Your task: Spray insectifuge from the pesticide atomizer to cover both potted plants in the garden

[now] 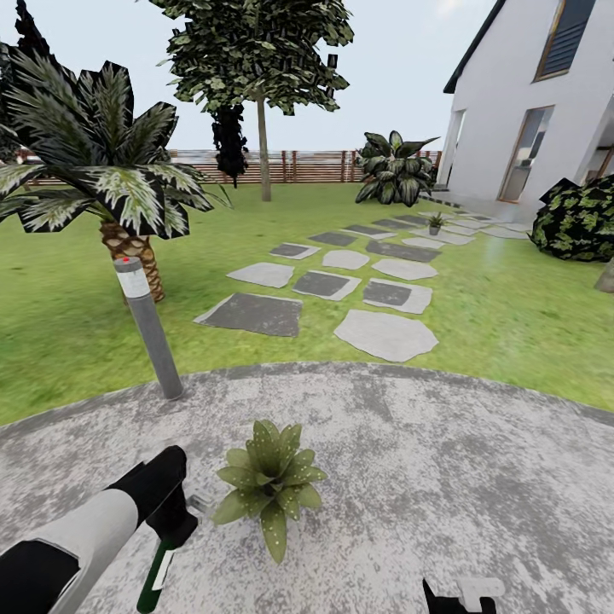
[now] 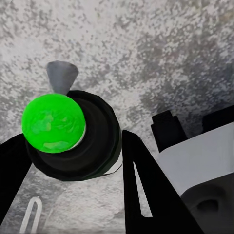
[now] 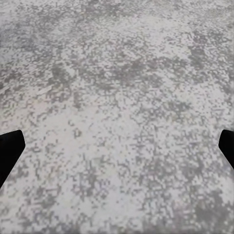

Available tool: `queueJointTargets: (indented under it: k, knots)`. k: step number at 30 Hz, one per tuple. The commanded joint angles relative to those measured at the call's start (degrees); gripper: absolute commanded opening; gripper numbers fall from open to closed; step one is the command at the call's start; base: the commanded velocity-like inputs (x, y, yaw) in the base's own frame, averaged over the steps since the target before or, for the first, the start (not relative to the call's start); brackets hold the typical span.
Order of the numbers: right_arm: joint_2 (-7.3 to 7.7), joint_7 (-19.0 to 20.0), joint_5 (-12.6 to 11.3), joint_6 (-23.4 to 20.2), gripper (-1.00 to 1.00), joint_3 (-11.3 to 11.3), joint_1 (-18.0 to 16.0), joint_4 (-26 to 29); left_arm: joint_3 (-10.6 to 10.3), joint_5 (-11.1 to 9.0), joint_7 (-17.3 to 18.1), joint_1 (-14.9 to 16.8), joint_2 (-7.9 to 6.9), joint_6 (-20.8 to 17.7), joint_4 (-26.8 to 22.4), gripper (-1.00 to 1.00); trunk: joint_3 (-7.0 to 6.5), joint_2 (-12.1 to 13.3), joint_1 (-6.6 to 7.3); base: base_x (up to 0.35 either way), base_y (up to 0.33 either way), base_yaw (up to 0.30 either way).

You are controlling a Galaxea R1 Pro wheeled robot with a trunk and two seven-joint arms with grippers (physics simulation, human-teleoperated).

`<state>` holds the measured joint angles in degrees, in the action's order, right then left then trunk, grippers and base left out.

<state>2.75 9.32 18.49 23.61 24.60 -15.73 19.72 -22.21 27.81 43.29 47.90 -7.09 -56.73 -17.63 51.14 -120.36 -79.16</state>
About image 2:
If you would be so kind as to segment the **insectifuge atomizer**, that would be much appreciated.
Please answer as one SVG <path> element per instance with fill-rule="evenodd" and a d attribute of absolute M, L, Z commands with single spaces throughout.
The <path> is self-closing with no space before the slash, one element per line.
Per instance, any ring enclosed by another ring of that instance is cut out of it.
<path fill-rule="evenodd" d="M 35 167 L 61 181 L 116 172 L 123 163 L 123 132 L 100 96 L 69 91 L 79 69 L 66 61 L 46 66 L 54 93 L 31 101 L 22 116 L 27 153 Z"/>

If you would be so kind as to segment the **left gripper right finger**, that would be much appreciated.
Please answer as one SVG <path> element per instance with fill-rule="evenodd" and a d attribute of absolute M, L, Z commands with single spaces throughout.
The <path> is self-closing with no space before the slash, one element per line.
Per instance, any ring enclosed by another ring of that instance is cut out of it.
<path fill-rule="evenodd" d="M 126 234 L 204 234 L 141 138 L 122 132 Z M 134 163 L 153 217 L 141 214 Z"/>

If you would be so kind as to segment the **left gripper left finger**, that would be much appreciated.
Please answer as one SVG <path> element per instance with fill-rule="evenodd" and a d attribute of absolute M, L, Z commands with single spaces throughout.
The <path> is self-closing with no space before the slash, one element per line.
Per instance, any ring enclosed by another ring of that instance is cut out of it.
<path fill-rule="evenodd" d="M 0 144 L 0 226 L 31 163 L 33 162 L 27 153 L 24 133 Z"/>

